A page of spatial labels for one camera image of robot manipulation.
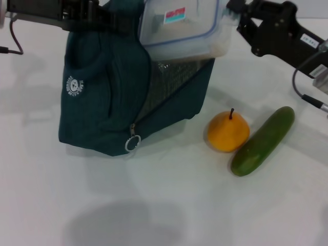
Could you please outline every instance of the white logo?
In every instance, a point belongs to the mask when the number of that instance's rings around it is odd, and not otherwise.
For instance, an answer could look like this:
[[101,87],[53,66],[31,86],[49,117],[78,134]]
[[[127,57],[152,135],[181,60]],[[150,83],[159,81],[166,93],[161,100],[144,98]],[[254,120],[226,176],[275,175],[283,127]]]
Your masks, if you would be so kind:
[[66,82],[66,91],[70,96],[77,96],[79,95],[84,87],[83,80],[76,80],[72,76],[70,76]]

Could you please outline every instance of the green cucumber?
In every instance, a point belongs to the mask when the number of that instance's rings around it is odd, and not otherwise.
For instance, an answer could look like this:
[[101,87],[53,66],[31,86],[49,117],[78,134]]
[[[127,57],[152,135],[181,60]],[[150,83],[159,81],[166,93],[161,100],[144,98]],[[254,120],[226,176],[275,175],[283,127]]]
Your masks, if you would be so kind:
[[241,177],[257,169],[286,136],[294,120],[292,108],[278,109],[238,150],[232,160],[231,171]]

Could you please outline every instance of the clear plastic lid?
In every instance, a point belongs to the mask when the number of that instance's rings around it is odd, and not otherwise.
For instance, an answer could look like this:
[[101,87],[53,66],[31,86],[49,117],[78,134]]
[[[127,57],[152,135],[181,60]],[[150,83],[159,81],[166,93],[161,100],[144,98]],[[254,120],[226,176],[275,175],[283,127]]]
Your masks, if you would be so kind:
[[151,47],[209,36],[219,31],[224,8],[219,0],[148,0],[140,42]]

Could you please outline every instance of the white container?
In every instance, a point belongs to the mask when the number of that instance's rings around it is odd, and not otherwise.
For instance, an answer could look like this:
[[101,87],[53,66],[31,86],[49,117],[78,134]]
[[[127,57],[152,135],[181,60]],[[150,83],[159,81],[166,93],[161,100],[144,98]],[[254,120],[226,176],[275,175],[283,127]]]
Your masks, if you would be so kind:
[[158,61],[223,56],[232,30],[226,4],[227,0],[148,0],[140,42]]

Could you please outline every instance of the pear stem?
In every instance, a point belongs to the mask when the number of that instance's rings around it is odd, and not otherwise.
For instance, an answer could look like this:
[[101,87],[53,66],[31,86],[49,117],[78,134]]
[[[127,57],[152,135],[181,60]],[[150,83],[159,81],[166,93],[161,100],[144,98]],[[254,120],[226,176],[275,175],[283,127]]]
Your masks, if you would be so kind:
[[232,113],[233,113],[234,111],[235,111],[235,109],[231,109],[229,119],[232,119]]

